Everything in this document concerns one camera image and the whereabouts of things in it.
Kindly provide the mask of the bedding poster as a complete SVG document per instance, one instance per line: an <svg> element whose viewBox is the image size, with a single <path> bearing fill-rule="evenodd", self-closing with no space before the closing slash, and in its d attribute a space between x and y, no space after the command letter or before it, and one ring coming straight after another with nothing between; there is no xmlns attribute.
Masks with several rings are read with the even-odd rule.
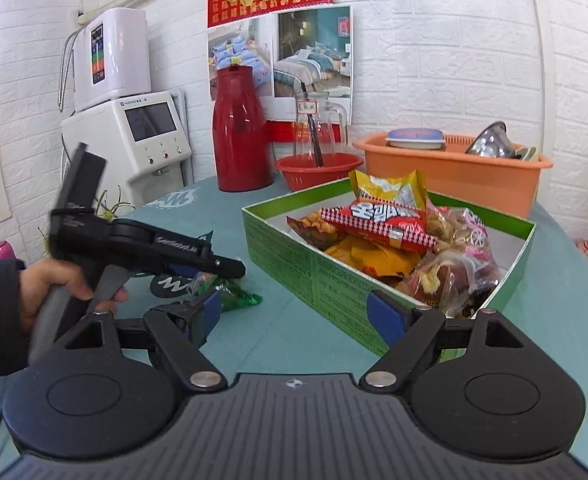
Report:
<svg viewBox="0 0 588 480"><path fill-rule="evenodd" d="M268 120L292 122L303 92L341 105L352 120L352 7L330 4L269 13L207 31L209 93L217 72L232 64L251 67Z"/></svg>

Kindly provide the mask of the red plastic basket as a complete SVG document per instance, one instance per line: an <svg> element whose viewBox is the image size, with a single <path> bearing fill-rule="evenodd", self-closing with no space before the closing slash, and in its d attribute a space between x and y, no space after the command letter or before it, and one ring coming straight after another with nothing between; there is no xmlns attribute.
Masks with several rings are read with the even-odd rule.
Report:
<svg viewBox="0 0 588 480"><path fill-rule="evenodd" d="M284 177L288 188L296 192L347 178L352 170L363 163L360 156L350 153L324 154L322 166L317 166L311 156L292 155L278 159L276 168Z"/></svg>

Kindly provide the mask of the orange plastic basin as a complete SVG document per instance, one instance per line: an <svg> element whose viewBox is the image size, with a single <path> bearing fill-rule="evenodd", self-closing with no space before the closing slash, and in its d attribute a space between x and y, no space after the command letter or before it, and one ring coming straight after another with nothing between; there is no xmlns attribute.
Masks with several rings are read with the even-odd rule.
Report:
<svg viewBox="0 0 588 480"><path fill-rule="evenodd" d="M469 154L470 136L447 134L443 151L407 150L386 143L384 132L354 142L364 152L367 173L379 178L399 178L414 170L424 172L430 191L525 218L535 201L542 170L553 167L540 155L533 162L486 158Z"/></svg>

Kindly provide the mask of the yellow egg cake bag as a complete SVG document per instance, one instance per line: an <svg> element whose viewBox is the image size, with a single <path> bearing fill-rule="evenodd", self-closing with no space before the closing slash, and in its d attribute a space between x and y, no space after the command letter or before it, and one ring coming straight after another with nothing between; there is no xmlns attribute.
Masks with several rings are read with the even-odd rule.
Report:
<svg viewBox="0 0 588 480"><path fill-rule="evenodd" d="M428 191L422 171L414 170L400 178L380 178L359 170L352 170L349 174L349 182L357 198L377 198L406 207L426 208Z"/></svg>

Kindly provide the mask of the red peanut snack bag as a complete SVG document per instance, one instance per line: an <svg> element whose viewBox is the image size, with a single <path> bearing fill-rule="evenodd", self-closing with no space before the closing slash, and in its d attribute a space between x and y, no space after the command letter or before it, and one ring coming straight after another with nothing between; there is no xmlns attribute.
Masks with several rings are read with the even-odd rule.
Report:
<svg viewBox="0 0 588 480"><path fill-rule="evenodd" d="M286 218L288 226L308 245L322 252L338 244L346 237L346 233L333 224L323 220L320 211L314 211L301 219Z"/></svg>

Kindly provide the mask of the orange snack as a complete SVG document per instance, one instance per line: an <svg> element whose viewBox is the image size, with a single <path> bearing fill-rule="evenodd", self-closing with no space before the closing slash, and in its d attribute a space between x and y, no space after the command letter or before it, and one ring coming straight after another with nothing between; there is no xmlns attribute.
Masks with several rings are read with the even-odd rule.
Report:
<svg viewBox="0 0 588 480"><path fill-rule="evenodd" d="M406 278L422 260L412 250L381 245L355 235L347 235L324 253L372 278Z"/></svg>

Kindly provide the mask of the white water dispenser machine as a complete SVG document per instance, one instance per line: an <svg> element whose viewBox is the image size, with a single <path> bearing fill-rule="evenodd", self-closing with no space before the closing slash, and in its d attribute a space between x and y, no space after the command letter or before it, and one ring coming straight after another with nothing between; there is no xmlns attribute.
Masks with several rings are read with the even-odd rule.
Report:
<svg viewBox="0 0 588 480"><path fill-rule="evenodd" d="M98 191L104 206L140 207L186 185L192 150L168 91L90 107L63 120L62 136L67 148L83 143L106 160Z"/></svg>

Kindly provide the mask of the blue lidded container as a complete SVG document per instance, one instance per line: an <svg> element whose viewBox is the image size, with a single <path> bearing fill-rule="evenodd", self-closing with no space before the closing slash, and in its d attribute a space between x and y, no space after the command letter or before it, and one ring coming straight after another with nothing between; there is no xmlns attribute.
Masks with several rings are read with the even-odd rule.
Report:
<svg viewBox="0 0 588 480"><path fill-rule="evenodd" d="M446 146L444 134L437 129L399 128L390 130L385 143L391 148L403 150L443 151Z"/></svg>

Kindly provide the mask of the pink bean snack bag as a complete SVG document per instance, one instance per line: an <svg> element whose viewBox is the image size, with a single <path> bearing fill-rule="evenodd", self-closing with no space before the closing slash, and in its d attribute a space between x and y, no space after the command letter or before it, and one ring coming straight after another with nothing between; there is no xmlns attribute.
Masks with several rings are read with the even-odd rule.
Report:
<svg viewBox="0 0 588 480"><path fill-rule="evenodd" d="M470 208L428 202L426 230L436 238L436 243L423 257L424 266L461 266L474 274L496 265L487 228Z"/></svg>

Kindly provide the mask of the small green wrapped snack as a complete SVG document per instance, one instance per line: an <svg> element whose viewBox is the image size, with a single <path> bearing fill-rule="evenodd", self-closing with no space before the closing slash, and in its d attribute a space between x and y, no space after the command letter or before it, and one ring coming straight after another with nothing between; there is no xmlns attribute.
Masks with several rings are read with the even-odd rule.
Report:
<svg viewBox="0 0 588 480"><path fill-rule="evenodd" d="M196 294L202 296L211 290L218 292L222 312L256 307L262 303L262 296L243 289L238 280L220 278L213 274L201 274L198 277Z"/></svg>

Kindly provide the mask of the red thermos jug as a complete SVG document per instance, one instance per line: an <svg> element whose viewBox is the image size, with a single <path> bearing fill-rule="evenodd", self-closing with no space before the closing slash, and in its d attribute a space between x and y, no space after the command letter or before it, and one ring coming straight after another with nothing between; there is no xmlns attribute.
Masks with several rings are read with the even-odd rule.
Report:
<svg viewBox="0 0 588 480"><path fill-rule="evenodd" d="M222 192L255 191L273 182L266 123L251 67L218 70L213 144Z"/></svg>

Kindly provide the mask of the white water purifier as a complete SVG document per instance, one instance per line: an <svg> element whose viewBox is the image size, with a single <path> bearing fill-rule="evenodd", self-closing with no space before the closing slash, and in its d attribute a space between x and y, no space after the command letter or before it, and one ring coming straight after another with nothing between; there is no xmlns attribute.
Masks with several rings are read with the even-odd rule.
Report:
<svg viewBox="0 0 588 480"><path fill-rule="evenodd" d="M142 10L113 8L73 32L62 51L58 107L73 92L77 113L151 91L148 20Z"/></svg>

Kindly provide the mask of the red chip bag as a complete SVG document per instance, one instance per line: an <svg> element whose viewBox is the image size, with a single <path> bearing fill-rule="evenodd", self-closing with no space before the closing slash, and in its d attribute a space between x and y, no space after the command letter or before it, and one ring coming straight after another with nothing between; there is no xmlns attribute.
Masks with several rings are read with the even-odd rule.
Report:
<svg viewBox="0 0 588 480"><path fill-rule="evenodd" d="M321 208L320 217L340 231L421 255L437 244L426 229L424 209L388 200L357 198L346 206Z"/></svg>

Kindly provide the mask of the green cardboard box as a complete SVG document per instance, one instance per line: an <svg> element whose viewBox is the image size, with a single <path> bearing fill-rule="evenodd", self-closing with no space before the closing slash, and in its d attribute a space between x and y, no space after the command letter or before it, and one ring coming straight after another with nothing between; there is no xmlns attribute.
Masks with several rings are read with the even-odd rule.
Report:
<svg viewBox="0 0 588 480"><path fill-rule="evenodd" d="M437 206L471 209L488 229L490 248L499 264L500 280L494 292L480 306L502 311L525 273L536 224L492 208L429 192ZM370 325L366 302L369 292L382 290L403 306L413 308L418 300L393 285L405 275L416 256L401 254L384 258L379 250L370 264L360 240L353 255L346 246L338 257L315 248L288 226L286 219L303 218L323 207L346 206L355 199L347 179L336 180L283 194L242 208L246 244L251 260L364 348L380 356L388 345Z"/></svg>

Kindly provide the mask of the clear orange snack pack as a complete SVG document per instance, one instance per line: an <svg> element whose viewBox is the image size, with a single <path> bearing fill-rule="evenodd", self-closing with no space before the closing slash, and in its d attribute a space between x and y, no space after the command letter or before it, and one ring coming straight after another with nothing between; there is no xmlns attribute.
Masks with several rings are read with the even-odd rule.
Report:
<svg viewBox="0 0 588 480"><path fill-rule="evenodd" d="M397 289L447 318L472 318L502 279L492 261L446 250L429 252Z"/></svg>

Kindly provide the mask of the steel bowl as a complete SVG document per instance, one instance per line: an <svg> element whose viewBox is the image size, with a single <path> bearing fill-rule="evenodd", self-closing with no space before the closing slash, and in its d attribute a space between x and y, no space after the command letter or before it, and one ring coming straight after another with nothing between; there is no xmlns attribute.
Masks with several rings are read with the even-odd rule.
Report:
<svg viewBox="0 0 588 480"><path fill-rule="evenodd" d="M504 122L493 122L474 139L465 153L485 158L515 158L515 148L507 132Z"/></svg>

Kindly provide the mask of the clear glass pitcher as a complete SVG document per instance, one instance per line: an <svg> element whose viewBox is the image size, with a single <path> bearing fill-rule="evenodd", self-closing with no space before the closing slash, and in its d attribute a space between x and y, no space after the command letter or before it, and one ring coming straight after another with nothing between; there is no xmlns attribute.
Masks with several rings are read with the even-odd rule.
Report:
<svg viewBox="0 0 588 480"><path fill-rule="evenodd" d="M305 156L316 167L345 151L348 144L347 112L322 92L302 91L295 97L295 156Z"/></svg>

